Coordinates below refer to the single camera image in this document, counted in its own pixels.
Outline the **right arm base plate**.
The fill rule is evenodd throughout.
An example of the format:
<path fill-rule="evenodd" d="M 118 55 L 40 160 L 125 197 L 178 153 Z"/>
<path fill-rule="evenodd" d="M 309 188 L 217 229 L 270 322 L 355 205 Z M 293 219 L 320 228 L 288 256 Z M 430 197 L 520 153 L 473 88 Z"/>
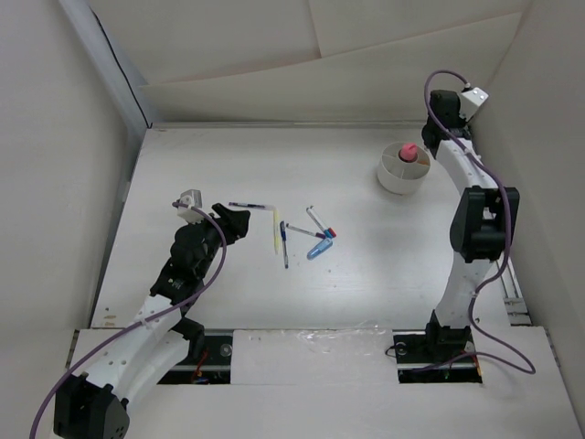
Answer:
<path fill-rule="evenodd" d="M 400 384 L 481 384 L 478 361 L 465 345 L 433 345 L 423 331 L 394 331 L 385 355 L 396 361 Z"/>

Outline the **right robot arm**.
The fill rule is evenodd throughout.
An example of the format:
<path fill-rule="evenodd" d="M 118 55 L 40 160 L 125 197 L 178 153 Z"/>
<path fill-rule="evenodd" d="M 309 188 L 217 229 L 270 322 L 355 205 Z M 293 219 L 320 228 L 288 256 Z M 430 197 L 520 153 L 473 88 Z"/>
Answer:
<path fill-rule="evenodd" d="M 471 341 L 470 305 L 492 266 L 509 253 L 516 226 L 519 193 L 513 187 L 500 188 L 481 168 L 469 117 L 462 112 L 462 101 L 476 110 L 486 99 L 479 89 L 431 91 L 427 98 L 423 142 L 460 194 L 449 231 L 451 273 L 422 338 L 425 354 L 437 361 L 462 353 Z"/>

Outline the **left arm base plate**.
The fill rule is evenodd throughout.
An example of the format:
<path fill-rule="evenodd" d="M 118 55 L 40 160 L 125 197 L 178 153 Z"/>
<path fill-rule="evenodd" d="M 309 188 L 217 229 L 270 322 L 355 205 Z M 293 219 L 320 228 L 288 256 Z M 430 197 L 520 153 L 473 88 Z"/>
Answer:
<path fill-rule="evenodd" d="M 205 346 L 197 359 L 187 358 L 171 368 L 161 385 L 224 385 L 230 384 L 233 354 L 233 333 L 216 332 L 206 335 Z"/>

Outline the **pink capped glue bottle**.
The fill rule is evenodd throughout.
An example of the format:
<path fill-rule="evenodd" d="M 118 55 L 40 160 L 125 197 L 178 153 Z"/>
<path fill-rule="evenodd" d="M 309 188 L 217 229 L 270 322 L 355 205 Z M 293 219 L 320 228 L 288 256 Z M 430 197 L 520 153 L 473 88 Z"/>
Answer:
<path fill-rule="evenodd" d="M 405 163 L 414 163 L 418 160 L 418 147 L 414 143 L 403 144 L 399 149 L 399 158 Z"/>

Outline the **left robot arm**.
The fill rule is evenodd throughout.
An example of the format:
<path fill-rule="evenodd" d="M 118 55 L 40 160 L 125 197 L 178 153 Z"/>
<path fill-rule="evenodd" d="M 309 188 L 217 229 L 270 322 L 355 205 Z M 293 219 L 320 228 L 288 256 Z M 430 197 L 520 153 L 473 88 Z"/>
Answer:
<path fill-rule="evenodd" d="M 123 438 L 137 404 L 181 361 L 200 359 L 205 329 L 186 314 L 217 279 L 229 245 L 246 237 L 247 210 L 220 203 L 212 214 L 180 199 L 185 221 L 132 323 L 73 365 L 55 391 L 53 432 L 60 438 Z"/>

